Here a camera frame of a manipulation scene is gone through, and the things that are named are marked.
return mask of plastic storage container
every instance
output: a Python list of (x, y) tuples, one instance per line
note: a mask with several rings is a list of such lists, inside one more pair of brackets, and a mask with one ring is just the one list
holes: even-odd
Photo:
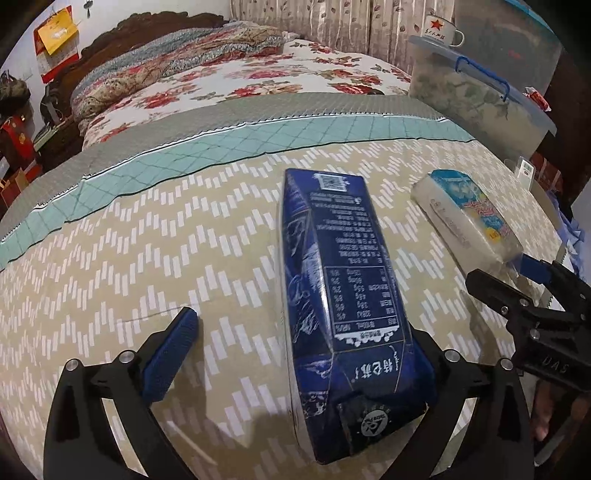
[(556, 126), (539, 106), (469, 58), (424, 37), (408, 40), (415, 59), (409, 95), (473, 135), (498, 158), (530, 158)]
[(457, 0), (456, 25), (466, 41), (457, 50), (505, 78), (520, 92), (542, 95), (562, 45), (542, 18), (517, 0)]

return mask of red bag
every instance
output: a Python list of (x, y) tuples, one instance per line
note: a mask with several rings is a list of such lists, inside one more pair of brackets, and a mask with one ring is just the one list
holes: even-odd
[(17, 153), (25, 160), (23, 169), (29, 165), (37, 156), (33, 142), (25, 133), (25, 124), (17, 116), (9, 117), (3, 124), (2, 130), (8, 133)]

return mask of gray fabric border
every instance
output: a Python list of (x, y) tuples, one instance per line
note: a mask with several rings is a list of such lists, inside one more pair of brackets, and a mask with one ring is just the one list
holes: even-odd
[(425, 119), (442, 115), (419, 100), (398, 95), (282, 93), (227, 100), (137, 125), (109, 141), (93, 145), (47, 172), (27, 187), (0, 220), (0, 238), (21, 223), (35, 205), (75, 186), (84, 175), (98, 173), (133, 155), (193, 135), (242, 123), (339, 113), (405, 115)]

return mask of blue cloth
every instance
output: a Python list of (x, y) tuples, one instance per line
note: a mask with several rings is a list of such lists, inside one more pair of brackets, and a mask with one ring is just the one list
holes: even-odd
[(573, 221), (569, 222), (569, 220), (563, 215), (563, 213), (560, 211), (558, 200), (554, 193), (547, 192), (547, 194), (560, 218), (561, 226), (557, 231), (558, 236), (567, 246), (570, 262), (573, 264), (574, 272), (579, 276), (579, 278), (581, 278), (581, 280), (584, 281), (585, 277), (583, 274), (583, 259), (581, 257), (581, 253), (583, 251), (583, 242), (585, 240), (585, 230), (581, 228), (579, 222), (576, 219), (573, 218)]

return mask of patterned quilt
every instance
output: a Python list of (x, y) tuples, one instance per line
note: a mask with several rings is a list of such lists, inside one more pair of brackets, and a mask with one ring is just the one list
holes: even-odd
[(94, 117), (161, 79), (198, 65), (264, 57), (279, 52), (284, 43), (275, 27), (241, 22), (165, 35), (90, 72), (72, 94), (74, 117), (84, 134)]
[(406, 95), (410, 76), (384, 61), (294, 40), (283, 52), (177, 73), (114, 103), (88, 125), (83, 148), (135, 125), (225, 100), (274, 93)]

